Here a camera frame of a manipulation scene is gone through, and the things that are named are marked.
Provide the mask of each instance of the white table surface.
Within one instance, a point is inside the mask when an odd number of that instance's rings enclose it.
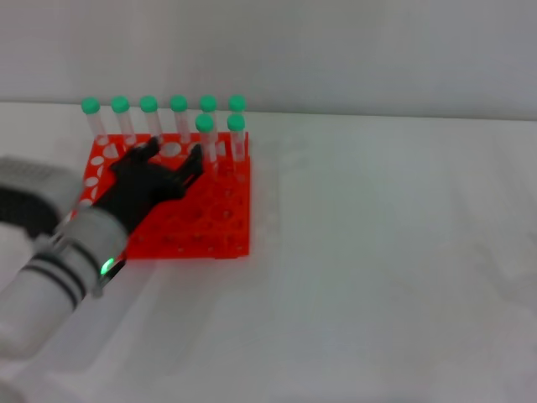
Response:
[[[3,393],[535,402],[537,124],[247,119],[252,255],[129,264],[38,357],[0,363]],[[134,121],[143,128],[139,111]],[[78,106],[4,103],[0,124],[3,154],[83,171],[91,134]],[[12,229],[0,242],[5,285],[30,252]]]

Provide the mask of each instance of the robotic arm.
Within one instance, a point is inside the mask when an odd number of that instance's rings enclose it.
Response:
[[[0,159],[0,221],[25,228],[37,246],[0,293],[0,356],[23,359],[39,351],[88,293],[102,294],[124,261],[106,274],[102,267],[122,255],[151,210],[182,198],[203,173],[200,145],[176,171],[149,162],[158,152],[157,138],[130,149],[110,167],[114,185],[63,225],[81,181],[60,168]]]

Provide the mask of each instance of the green cap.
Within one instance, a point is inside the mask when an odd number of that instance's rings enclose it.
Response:
[[[234,113],[233,115],[229,115],[227,117],[227,128],[229,128],[232,132],[242,131],[244,130],[244,126],[246,126],[246,124],[242,115],[237,115]]]
[[[130,105],[128,104],[127,97],[120,95],[119,97],[112,98],[112,110],[115,113],[124,113],[128,111]]]
[[[246,110],[246,98],[242,95],[229,97],[229,110],[232,112],[244,112]]]
[[[92,115],[93,113],[99,112],[99,109],[101,109],[101,105],[99,104],[99,101],[97,98],[89,97],[82,101],[82,112],[86,115]]]
[[[157,98],[152,97],[151,95],[146,95],[145,97],[140,98],[140,107],[146,113],[157,112],[159,109],[159,104],[157,103]]]
[[[196,118],[196,128],[202,133],[209,133],[214,127],[211,115],[202,113]]]
[[[169,107],[174,112],[184,112],[188,109],[188,102],[182,95],[173,95],[169,99]]]
[[[204,95],[200,98],[200,109],[205,112],[215,112],[216,111],[216,98],[212,95]]]

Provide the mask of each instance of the test tube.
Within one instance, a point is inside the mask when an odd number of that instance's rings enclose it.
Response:
[[[190,129],[188,127],[188,102],[182,95],[173,95],[169,99],[169,107],[174,111],[175,126],[177,133],[180,134],[181,143],[188,144],[190,142]]]
[[[134,133],[131,114],[128,111],[129,108],[127,97],[119,96],[112,99],[112,110],[116,113],[121,134],[125,136],[125,143],[134,144],[136,143],[136,134]]]
[[[214,141],[218,140],[218,127],[216,125],[216,98],[212,95],[204,95],[200,98],[200,109],[203,113],[208,113],[211,115],[212,122],[214,123],[216,138]]]
[[[244,161],[244,116],[234,113],[227,117],[227,128],[232,136],[232,156],[234,161]]]
[[[152,137],[162,136],[162,127],[159,120],[159,104],[157,98],[147,95],[140,98],[140,108],[148,121],[149,133]]]
[[[82,101],[82,112],[87,116],[87,122],[90,124],[93,136],[99,145],[105,145],[108,143],[107,131],[104,129],[104,125],[101,120],[101,105],[99,101],[94,97],[88,97]]]
[[[242,115],[246,111],[246,99],[242,95],[231,95],[229,97],[229,110],[232,113]]]
[[[215,131],[215,125],[211,115],[202,113],[196,118],[196,128],[200,131],[201,144],[206,157],[211,163],[216,163],[216,143],[211,140],[211,134]]]

